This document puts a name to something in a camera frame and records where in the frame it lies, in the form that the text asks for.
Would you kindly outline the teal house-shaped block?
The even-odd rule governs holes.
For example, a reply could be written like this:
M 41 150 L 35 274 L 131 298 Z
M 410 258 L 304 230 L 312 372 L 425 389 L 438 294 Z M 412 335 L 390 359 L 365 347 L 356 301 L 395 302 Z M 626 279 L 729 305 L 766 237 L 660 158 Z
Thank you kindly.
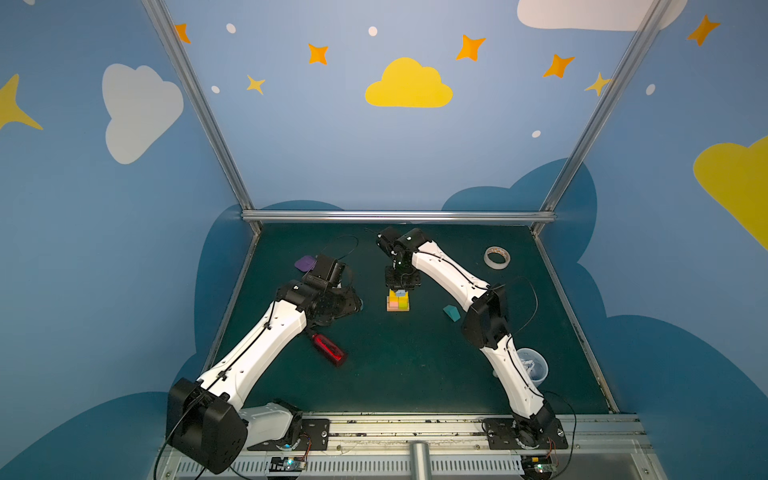
M 443 312 L 452 322 L 458 322 L 462 318 L 461 311 L 454 305 L 446 305 Z

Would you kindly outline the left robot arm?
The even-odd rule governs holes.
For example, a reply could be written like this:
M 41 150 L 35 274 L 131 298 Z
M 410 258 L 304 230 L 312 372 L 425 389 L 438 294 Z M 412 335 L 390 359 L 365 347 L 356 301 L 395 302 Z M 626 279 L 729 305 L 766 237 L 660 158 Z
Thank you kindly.
M 222 360 L 196 380 L 181 378 L 170 389 L 163 446 L 213 474 L 228 469 L 246 447 L 295 448 L 301 442 L 299 409 L 273 400 L 244 414 L 245 400 L 294 337 L 316 321 L 331 322 L 361 307 L 351 286 L 317 288 L 291 281 L 279 288 L 261 320 Z

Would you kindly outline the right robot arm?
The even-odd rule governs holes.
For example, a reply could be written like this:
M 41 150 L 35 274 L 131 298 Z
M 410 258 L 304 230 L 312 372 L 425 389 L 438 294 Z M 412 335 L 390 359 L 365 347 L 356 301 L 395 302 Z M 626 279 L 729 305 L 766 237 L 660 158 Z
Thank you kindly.
M 412 291 L 426 274 L 459 304 L 465 313 L 464 338 L 489 361 L 504 389 L 520 430 L 540 436 L 561 424 L 551 403 L 534 384 L 514 348 L 507 321 L 506 288 L 471 274 L 419 228 L 405 234 L 388 227 L 377 234 L 378 247 L 390 258 L 385 269 L 387 288 Z

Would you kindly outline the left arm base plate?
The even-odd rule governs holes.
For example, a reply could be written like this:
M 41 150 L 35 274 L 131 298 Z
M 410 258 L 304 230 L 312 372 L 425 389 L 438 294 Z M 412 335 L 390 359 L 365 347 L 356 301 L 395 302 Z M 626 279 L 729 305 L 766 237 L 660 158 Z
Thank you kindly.
M 328 418 L 309 418 L 294 422 L 288 430 L 284 445 L 290 450 L 326 451 L 330 436 Z

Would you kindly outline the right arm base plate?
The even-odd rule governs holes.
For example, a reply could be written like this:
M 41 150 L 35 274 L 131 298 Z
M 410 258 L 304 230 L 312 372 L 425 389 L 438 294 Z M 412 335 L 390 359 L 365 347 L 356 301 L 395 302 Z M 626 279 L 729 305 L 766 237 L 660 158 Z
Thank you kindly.
M 569 448 L 566 431 L 559 419 L 539 429 L 513 417 L 486 417 L 481 420 L 481 427 L 491 450 Z

